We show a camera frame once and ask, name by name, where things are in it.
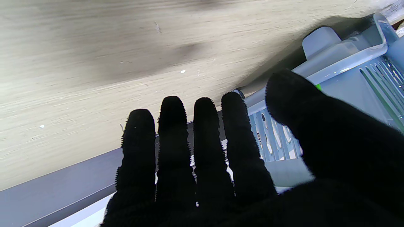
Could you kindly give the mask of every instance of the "black glove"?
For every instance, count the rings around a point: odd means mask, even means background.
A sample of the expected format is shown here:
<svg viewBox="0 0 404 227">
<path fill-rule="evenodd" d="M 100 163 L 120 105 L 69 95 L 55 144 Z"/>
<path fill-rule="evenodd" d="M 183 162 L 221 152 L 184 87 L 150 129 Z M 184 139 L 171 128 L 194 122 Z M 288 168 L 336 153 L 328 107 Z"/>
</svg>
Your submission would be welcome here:
<svg viewBox="0 0 404 227">
<path fill-rule="evenodd" d="M 183 104 L 178 97 L 166 97 L 158 121 L 157 188 L 154 120 L 148 110 L 137 109 L 130 113 L 122 136 L 124 158 L 117 172 L 117 192 L 101 226 L 216 225 L 277 196 L 260 159 L 243 100 L 234 92 L 227 93 L 222 109 L 234 185 L 226 172 L 213 102 L 200 98 L 194 107 L 195 181 Z"/>
</svg>

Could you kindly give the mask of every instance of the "glove finger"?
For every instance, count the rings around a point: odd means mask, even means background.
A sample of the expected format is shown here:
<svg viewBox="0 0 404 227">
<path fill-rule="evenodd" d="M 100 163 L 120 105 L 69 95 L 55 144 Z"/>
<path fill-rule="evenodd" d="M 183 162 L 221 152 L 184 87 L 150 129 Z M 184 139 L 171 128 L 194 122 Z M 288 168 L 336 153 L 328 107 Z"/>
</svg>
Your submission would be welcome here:
<svg viewBox="0 0 404 227">
<path fill-rule="evenodd" d="M 239 94 L 230 92 L 222 97 L 222 113 L 237 201 L 249 205 L 275 196 L 274 183 L 260 159 L 247 108 Z"/>
<path fill-rule="evenodd" d="M 107 206 L 107 215 L 128 206 L 143 206 L 154 201 L 155 138 L 151 113 L 146 109 L 132 111 L 122 136 L 124 157 L 116 175 L 117 192 Z"/>
<path fill-rule="evenodd" d="M 287 126 L 298 124 L 314 108 L 304 103 L 323 98 L 326 95 L 311 82 L 289 70 L 274 73 L 269 78 L 265 95 L 271 116 Z"/>
<path fill-rule="evenodd" d="M 163 100 L 158 124 L 160 152 L 156 201 L 178 209 L 195 208 L 195 178 L 190 166 L 187 115 L 178 97 Z"/>
<path fill-rule="evenodd" d="M 233 183 L 226 171 L 225 154 L 219 138 L 219 117 L 209 98 L 200 98 L 195 102 L 194 157 L 199 207 L 217 207 L 234 198 Z"/>
</svg>

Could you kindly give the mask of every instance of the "gray strip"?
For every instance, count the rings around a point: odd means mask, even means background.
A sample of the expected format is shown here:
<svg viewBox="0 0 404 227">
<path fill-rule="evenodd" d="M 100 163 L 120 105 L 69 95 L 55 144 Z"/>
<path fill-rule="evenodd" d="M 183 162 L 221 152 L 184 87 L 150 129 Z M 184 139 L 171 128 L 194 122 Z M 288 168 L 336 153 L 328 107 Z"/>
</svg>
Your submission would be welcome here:
<svg viewBox="0 0 404 227">
<path fill-rule="evenodd" d="M 194 147 L 193 129 L 194 124 L 188 123 L 189 147 Z M 219 131 L 222 141 L 222 121 Z M 158 151 L 158 135 L 155 143 Z M 114 193 L 115 173 L 122 158 L 122 150 L 115 149 L 0 191 L 0 226 L 49 226 Z"/>
</svg>

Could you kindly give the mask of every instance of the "light wood grain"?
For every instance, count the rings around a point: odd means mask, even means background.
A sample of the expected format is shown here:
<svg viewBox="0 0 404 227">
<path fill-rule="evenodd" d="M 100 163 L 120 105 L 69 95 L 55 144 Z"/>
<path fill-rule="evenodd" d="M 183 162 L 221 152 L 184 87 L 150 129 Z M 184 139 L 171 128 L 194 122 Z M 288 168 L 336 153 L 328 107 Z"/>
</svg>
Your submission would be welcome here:
<svg viewBox="0 0 404 227">
<path fill-rule="evenodd" d="M 322 20 L 374 10 L 369 0 L 1 0 L 0 190 L 119 147 L 128 113 L 157 119 L 165 96 L 192 120 L 197 98 L 220 105 Z"/>
</svg>

